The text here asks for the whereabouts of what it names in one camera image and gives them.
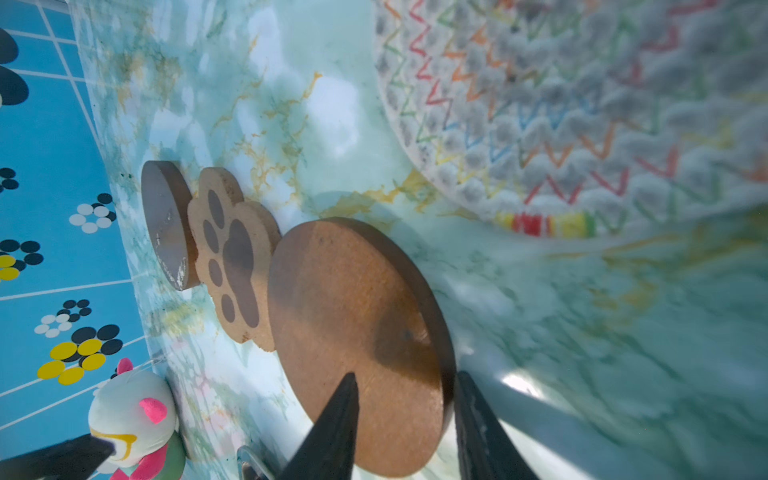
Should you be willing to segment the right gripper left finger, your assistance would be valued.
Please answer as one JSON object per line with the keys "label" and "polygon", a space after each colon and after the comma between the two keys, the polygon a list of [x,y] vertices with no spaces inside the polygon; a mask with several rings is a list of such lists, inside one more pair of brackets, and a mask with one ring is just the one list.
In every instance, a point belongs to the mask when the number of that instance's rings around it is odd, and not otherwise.
{"label": "right gripper left finger", "polygon": [[349,372],[278,479],[351,479],[359,411],[356,376]]}

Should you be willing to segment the multicolour woven round coaster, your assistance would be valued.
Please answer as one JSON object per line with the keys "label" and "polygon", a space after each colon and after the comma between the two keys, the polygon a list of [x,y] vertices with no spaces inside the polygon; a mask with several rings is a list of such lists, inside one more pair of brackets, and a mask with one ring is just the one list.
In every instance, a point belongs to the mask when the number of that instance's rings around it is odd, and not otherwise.
{"label": "multicolour woven round coaster", "polygon": [[763,1],[377,1],[414,168],[474,215],[590,238],[767,200]]}

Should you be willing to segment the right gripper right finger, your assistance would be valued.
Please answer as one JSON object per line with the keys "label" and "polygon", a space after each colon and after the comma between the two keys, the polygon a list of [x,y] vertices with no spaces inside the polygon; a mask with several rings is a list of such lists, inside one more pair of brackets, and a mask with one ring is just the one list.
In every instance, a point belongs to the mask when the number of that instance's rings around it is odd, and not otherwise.
{"label": "right gripper right finger", "polygon": [[456,374],[454,403],[462,479],[538,479],[465,371]]}

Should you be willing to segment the cork paw print coaster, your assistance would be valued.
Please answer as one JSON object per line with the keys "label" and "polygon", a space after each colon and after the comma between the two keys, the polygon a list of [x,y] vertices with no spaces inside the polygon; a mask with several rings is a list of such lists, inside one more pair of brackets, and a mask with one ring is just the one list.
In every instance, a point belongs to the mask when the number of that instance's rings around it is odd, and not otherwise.
{"label": "cork paw print coaster", "polygon": [[187,216],[198,249],[196,271],[224,332],[273,352],[268,277],[281,239],[274,217],[246,199],[234,175],[220,167],[201,171]]}

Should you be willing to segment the brown wooden round coaster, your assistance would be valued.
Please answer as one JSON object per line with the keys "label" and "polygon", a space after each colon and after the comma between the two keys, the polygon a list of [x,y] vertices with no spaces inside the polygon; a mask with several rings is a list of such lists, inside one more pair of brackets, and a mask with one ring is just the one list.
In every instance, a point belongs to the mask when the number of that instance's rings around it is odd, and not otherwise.
{"label": "brown wooden round coaster", "polygon": [[424,468],[452,418],[456,358],[410,257],[359,220],[302,223],[274,252],[268,307],[276,351],[306,414],[317,420],[353,373],[357,466],[391,478]]}

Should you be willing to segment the dark brown round coaster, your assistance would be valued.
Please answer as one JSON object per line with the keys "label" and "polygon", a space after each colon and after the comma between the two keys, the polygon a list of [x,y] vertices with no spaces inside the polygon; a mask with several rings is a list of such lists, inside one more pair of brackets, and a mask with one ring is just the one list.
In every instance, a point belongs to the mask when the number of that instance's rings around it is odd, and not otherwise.
{"label": "dark brown round coaster", "polygon": [[198,251],[187,215],[192,194],[176,164],[147,161],[141,197],[150,243],[166,279],[177,291],[198,286]]}

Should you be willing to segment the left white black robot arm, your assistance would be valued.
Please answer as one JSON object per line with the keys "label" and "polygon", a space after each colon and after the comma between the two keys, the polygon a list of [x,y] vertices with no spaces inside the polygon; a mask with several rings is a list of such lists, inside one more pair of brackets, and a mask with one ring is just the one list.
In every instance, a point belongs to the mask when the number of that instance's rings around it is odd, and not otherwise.
{"label": "left white black robot arm", "polygon": [[1,462],[2,479],[88,479],[115,453],[109,440],[86,434]]}

